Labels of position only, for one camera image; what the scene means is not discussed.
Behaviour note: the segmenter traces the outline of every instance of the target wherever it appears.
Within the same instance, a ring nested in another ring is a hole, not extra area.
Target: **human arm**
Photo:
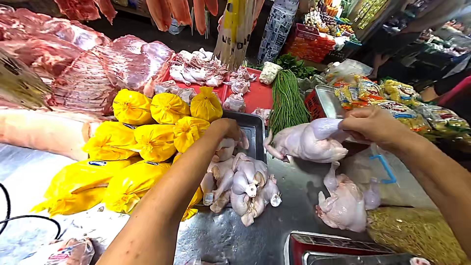
[[[211,123],[141,199],[98,265],[173,264],[180,220],[224,137],[239,140],[235,120]]]
[[[461,247],[471,257],[471,173],[386,110],[354,109],[339,127],[360,133],[396,155],[439,208]]]

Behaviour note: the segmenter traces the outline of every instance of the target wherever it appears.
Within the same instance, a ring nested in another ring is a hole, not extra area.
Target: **blue handle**
[[[381,180],[381,183],[384,183],[384,184],[396,183],[397,182],[396,177],[392,173],[391,169],[389,168],[388,163],[386,163],[386,160],[384,160],[382,155],[375,155],[375,156],[370,157],[370,159],[375,159],[375,158],[380,160],[381,164],[384,167],[384,170],[386,170],[386,172],[388,173],[388,176],[390,178],[390,180]]]

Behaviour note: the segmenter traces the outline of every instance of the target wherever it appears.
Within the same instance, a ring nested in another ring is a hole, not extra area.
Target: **leafy green vegetable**
[[[281,66],[284,70],[291,70],[298,78],[310,78],[317,70],[311,66],[304,66],[303,60],[296,61],[296,57],[292,56],[290,53],[280,56],[278,60],[276,60],[276,64]]]

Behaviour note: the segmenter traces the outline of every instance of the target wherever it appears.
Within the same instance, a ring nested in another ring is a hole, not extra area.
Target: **forearm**
[[[210,126],[139,202],[99,260],[104,264],[173,264],[178,227],[224,136]]]
[[[471,174],[420,135],[404,137],[391,150],[411,171],[471,257]]]

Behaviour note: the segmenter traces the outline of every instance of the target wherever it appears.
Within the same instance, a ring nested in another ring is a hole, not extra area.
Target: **black cable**
[[[20,219],[20,218],[27,218],[27,217],[34,217],[34,218],[45,219],[45,220],[49,220],[49,221],[53,222],[57,226],[57,234],[56,234],[56,237],[54,239],[59,239],[60,231],[61,231],[60,224],[59,224],[59,222],[57,222],[54,219],[51,219],[51,218],[45,217],[45,216],[40,216],[40,215],[20,215],[20,216],[10,218],[10,214],[11,214],[10,195],[8,194],[7,188],[5,188],[5,186],[3,186],[2,183],[0,183],[0,188],[5,193],[5,199],[7,200],[7,217],[5,218],[5,220],[0,221],[0,224],[3,224],[2,228],[0,228],[0,234],[2,234],[3,230],[5,230],[5,228],[7,227],[8,222],[11,221],[11,220]]]

